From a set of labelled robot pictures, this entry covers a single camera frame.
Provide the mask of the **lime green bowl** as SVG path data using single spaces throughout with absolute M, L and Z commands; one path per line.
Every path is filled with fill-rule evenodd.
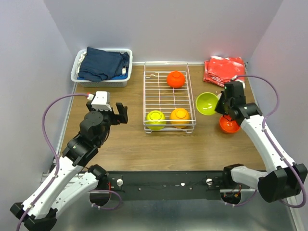
M 146 126 L 150 130 L 161 130 L 167 124 L 165 115 L 159 110 L 152 110 L 146 116 Z
M 197 97 L 196 108 L 201 114 L 212 116 L 216 113 L 215 108 L 217 103 L 217 95 L 210 92 L 204 92 Z

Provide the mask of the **lime green bowl front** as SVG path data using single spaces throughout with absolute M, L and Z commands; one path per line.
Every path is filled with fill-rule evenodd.
M 150 130 L 161 130 L 167 124 L 165 115 L 159 110 L 152 110 L 146 116 L 146 126 Z

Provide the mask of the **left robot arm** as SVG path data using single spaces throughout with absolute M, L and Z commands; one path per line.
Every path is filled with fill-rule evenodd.
M 99 165 L 91 166 L 82 178 L 68 186 L 108 139 L 110 127 L 128 122 L 128 108 L 121 103 L 116 103 L 118 114 L 94 103 L 88 102 L 86 106 L 89 112 L 79 125 L 80 131 L 67 144 L 62 156 L 56 157 L 55 168 L 28 199 L 10 208 L 19 219 L 18 227 L 50 231 L 58 216 L 83 194 L 98 192 L 119 196 L 111 190 L 108 172 Z

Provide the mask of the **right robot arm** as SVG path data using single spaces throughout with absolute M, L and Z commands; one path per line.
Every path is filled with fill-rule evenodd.
M 308 170 L 297 164 L 281 147 L 255 103 L 247 103 L 244 88 L 239 81 L 224 85 L 224 91 L 215 108 L 217 113 L 231 120 L 248 135 L 266 167 L 264 172 L 249 169 L 242 164 L 224 167 L 222 185 L 228 189 L 244 184 L 257 190 L 268 203 L 299 195 L 303 192 Z

